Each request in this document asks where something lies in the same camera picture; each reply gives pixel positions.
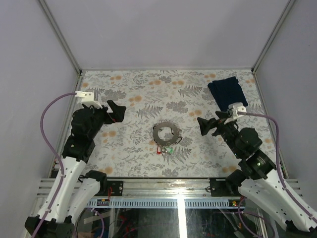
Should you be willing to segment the large metal keyring disc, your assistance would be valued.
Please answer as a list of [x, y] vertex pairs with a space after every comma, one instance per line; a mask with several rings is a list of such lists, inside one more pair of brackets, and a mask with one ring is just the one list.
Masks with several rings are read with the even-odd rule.
[[153, 125], [152, 137], [161, 148], [178, 144], [182, 139], [182, 130], [172, 121], [163, 120]]

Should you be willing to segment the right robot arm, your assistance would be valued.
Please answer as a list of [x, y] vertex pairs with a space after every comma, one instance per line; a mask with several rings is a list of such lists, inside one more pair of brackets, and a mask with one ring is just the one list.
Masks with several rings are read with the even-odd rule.
[[237, 119], [248, 112], [216, 112], [217, 118], [197, 118], [201, 135], [214, 130], [221, 136], [239, 168], [226, 179], [226, 191], [251, 200], [270, 215], [289, 238], [315, 238], [317, 212], [284, 179], [280, 162], [274, 162], [261, 149], [262, 141], [254, 128], [238, 129]]

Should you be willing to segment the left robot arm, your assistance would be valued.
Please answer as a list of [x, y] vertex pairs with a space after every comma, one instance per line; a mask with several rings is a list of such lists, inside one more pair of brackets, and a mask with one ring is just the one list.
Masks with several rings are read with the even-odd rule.
[[33, 238], [70, 238], [76, 222], [95, 195], [108, 191], [106, 173], [82, 171], [95, 148], [94, 139], [104, 125], [123, 122], [125, 106], [108, 100], [107, 106], [83, 103], [72, 115], [71, 134], [60, 160], [50, 193], [37, 215], [28, 217], [25, 228]]

